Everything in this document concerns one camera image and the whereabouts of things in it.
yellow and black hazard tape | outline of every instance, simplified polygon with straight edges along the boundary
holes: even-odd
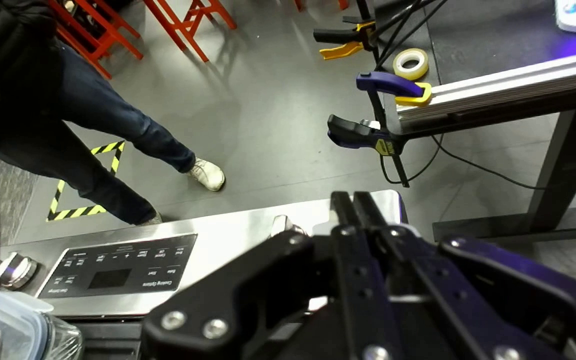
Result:
[[[115,176],[117,175],[117,169],[119,169],[119,159],[121,159],[122,152],[124,151],[124,143],[125,141],[123,140],[109,143],[106,146],[99,146],[96,148],[92,148],[90,150],[90,153],[92,153],[92,155],[97,155],[108,153],[109,151],[114,150],[114,156],[112,157],[112,164],[110,164],[110,173],[112,174],[112,176]],[[77,218],[85,215],[94,215],[106,212],[106,209],[103,208],[101,205],[78,207],[77,209],[57,211],[57,205],[59,205],[59,198],[61,198],[65,186],[66,182],[64,180],[59,180],[59,182],[57,183],[57,192],[55,192],[54,198],[50,203],[50,211],[48,212],[48,217],[46,218],[46,221]]]

person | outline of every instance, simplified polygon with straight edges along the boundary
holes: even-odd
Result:
[[[106,170],[64,123],[122,137],[219,191],[224,172],[127,103],[77,52],[58,41],[48,0],[0,0],[0,159],[62,179],[122,221],[158,224],[148,200]]]

red stool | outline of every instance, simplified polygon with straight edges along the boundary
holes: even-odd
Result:
[[[119,14],[112,9],[112,7],[108,6],[103,0],[94,0],[94,3],[101,9],[104,13],[108,14],[112,19],[113,23],[106,20],[105,17],[100,14],[95,7],[88,2],[88,0],[73,0],[77,3],[87,14],[89,14],[96,22],[99,23],[104,29],[105,34],[101,36],[99,39],[95,39],[86,29],[78,23],[73,16],[62,7],[62,5],[57,2],[57,0],[50,0],[50,7],[58,14],[59,18],[70,25],[71,29],[76,31],[80,34],[90,45],[93,46],[93,52],[87,50],[87,47],[82,45],[73,34],[70,34],[68,30],[62,26],[61,24],[57,24],[57,32],[61,35],[66,42],[74,48],[79,54],[82,55],[96,70],[99,71],[104,77],[107,79],[111,79],[112,76],[106,69],[99,64],[99,59],[101,57],[105,57],[110,55],[108,53],[108,48],[110,48],[114,43],[120,43],[121,45],[125,46],[135,57],[141,60],[144,55],[142,55],[132,43],[130,43],[124,35],[119,33],[119,28],[125,28],[134,36],[135,38],[140,38],[139,32],[133,29],[132,26],[128,25],[128,23],[121,17]]]
[[[304,6],[302,5],[302,0],[294,0],[294,4],[297,6],[298,11],[302,11]],[[339,0],[339,9],[345,10],[348,8],[348,0]]]
[[[203,62],[207,62],[208,57],[206,57],[204,51],[199,48],[199,45],[194,38],[195,33],[197,32],[197,28],[199,27],[199,22],[202,20],[202,18],[206,16],[208,20],[213,20],[214,18],[211,13],[214,12],[221,16],[221,18],[226,22],[230,29],[237,28],[237,24],[233,21],[233,18],[231,18],[231,14],[226,11],[219,0],[208,1],[210,2],[210,6],[204,5],[201,0],[192,0],[190,9],[188,9],[188,12],[185,14],[185,18],[183,18],[183,21],[181,21],[177,17],[177,14],[172,11],[166,0],[143,0],[148,9],[150,9],[152,14],[166,30],[167,34],[172,38],[179,49],[182,51],[185,50],[186,45],[177,34],[177,30],[179,30],[183,37],[185,37],[186,41],[190,43],[190,46],[192,46],[194,51],[197,53],[197,55],[199,55]],[[170,20],[166,18],[166,15],[164,15],[160,7],[166,12]]]

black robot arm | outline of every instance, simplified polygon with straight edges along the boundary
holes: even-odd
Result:
[[[429,244],[366,192],[331,210],[330,235],[281,232],[153,309],[144,358],[576,359],[573,278],[469,237]]]

black jacket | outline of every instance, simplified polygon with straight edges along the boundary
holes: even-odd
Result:
[[[0,116],[45,109],[62,80],[50,0],[0,0]]]

